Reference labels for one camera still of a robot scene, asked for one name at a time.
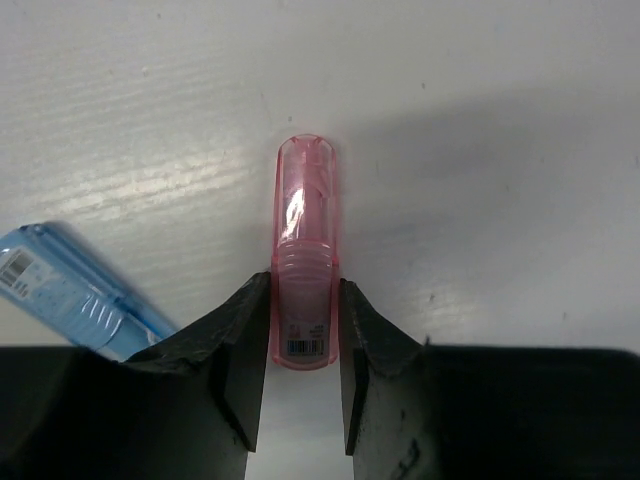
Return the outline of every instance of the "barcode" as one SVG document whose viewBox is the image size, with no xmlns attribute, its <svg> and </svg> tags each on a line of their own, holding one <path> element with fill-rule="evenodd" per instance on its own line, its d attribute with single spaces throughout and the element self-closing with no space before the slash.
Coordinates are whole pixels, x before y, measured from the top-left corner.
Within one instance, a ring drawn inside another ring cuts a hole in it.
<svg viewBox="0 0 640 480">
<path fill-rule="evenodd" d="M 323 355 L 324 340 L 287 340 L 289 355 Z"/>
<path fill-rule="evenodd" d="M 0 280 L 7 287 L 13 287 L 16 280 L 33 263 L 33 259 L 24 252 L 18 252 L 16 257 L 2 270 Z"/>
</svg>

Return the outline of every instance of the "transparent plastic cap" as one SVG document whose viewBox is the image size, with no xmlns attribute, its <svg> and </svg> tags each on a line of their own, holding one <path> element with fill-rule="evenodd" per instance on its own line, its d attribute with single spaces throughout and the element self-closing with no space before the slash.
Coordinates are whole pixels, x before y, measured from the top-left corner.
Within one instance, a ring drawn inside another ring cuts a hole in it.
<svg viewBox="0 0 640 480">
<path fill-rule="evenodd" d="M 271 259 L 271 355 L 313 370 L 338 356 L 336 153 L 300 135 L 278 151 Z"/>
</svg>

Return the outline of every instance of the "transparent pink cap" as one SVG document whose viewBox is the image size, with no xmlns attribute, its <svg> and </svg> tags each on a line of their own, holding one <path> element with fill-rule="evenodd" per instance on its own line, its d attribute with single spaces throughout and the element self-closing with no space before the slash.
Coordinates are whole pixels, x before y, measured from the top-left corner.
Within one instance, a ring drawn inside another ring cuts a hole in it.
<svg viewBox="0 0 640 480">
<path fill-rule="evenodd" d="M 271 256 L 273 360 L 314 370 L 338 357 L 336 153 L 300 135 L 278 151 Z"/>
</svg>

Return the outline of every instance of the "white table surface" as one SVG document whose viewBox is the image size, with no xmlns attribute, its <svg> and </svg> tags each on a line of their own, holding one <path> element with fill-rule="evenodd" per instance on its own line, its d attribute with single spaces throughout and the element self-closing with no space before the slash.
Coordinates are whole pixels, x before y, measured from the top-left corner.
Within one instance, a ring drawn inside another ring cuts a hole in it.
<svg viewBox="0 0 640 480">
<path fill-rule="evenodd" d="M 63 220 L 181 325 L 339 150 L 344 274 L 412 337 L 640 351 L 637 0 L 7 0 L 0 230 Z M 0 304 L 3 344 L 61 343 Z M 338 370 L 268 367 L 247 478 L 348 479 Z"/>
</svg>

